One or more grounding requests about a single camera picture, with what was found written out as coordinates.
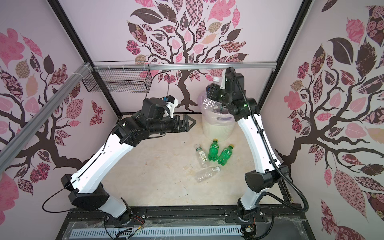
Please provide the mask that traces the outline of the clear bottle white cap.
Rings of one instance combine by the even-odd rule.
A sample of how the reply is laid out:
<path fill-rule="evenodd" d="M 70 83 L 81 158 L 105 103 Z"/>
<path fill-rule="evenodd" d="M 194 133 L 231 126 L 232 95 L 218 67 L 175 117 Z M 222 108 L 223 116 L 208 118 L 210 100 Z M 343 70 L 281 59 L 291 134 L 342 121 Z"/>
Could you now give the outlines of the clear bottle white cap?
<path fill-rule="evenodd" d="M 201 183 L 201 182 L 203 182 L 205 180 L 208 180 L 208 179 L 212 178 L 214 175 L 216 175 L 220 171 L 221 171 L 220 167 L 205 168 L 205 169 L 199 171 L 198 173 L 196 173 L 195 180 L 198 183 Z"/>

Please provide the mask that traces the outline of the clear bottle green label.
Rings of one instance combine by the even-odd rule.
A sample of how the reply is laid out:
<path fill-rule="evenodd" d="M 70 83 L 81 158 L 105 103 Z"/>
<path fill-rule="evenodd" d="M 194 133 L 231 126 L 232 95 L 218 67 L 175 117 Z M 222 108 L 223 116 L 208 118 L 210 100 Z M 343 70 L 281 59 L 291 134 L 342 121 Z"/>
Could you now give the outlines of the clear bottle green label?
<path fill-rule="evenodd" d="M 210 166 L 210 161 L 208 160 L 208 157 L 206 156 L 205 151 L 202 149 L 202 146 L 200 144 L 195 145 L 195 150 L 197 153 L 197 158 L 199 161 L 199 164 L 202 168 L 207 168 Z"/>

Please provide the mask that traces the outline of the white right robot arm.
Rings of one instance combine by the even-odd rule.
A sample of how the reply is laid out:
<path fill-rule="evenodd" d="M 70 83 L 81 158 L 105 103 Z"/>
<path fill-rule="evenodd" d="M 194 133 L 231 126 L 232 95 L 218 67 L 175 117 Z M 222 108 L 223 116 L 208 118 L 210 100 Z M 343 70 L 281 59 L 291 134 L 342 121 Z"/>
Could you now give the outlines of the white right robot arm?
<path fill-rule="evenodd" d="M 239 199 L 240 209 L 244 213 L 258 209 L 265 196 L 287 205 L 288 202 L 268 192 L 289 170 L 278 166 L 277 157 L 263 127 L 258 104 L 255 99 L 246 97 L 244 76 L 230 67 L 225 70 L 223 82 L 225 87 L 214 83 L 208 85 L 207 97 L 220 103 L 234 116 L 247 139 L 255 164 L 255 170 L 245 174 L 248 189 Z"/>

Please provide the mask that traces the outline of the Pocari Sweat bottle blue label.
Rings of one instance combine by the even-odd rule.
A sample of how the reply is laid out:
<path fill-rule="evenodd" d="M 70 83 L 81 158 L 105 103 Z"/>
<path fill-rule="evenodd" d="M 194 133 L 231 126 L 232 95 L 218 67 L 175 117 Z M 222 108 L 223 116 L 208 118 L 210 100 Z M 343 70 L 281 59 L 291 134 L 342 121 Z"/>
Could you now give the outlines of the Pocari Sweat bottle blue label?
<path fill-rule="evenodd" d="M 206 93 L 203 94 L 203 107 L 205 109 L 210 109 L 213 112 L 217 112 L 217 113 L 224 112 L 224 107 L 220 103 L 217 103 L 214 100 L 209 99 Z"/>

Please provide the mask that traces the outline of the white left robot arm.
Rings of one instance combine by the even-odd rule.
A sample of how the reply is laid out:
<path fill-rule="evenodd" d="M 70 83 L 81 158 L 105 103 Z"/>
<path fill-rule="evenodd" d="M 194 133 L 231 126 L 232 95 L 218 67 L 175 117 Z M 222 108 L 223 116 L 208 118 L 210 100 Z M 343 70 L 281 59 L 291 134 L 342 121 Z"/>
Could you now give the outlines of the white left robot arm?
<path fill-rule="evenodd" d="M 80 170 L 61 178 L 63 187 L 70 191 L 71 204 L 88 212 L 102 211 L 121 224 L 128 223 L 133 216 L 131 208 L 124 199 L 107 193 L 102 180 L 140 142 L 168 133 L 188 132 L 196 120 L 188 115 L 175 115 L 177 105 L 178 100 L 172 96 L 144 99 L 140 111 L 121 119 L 103 146 Z"/>

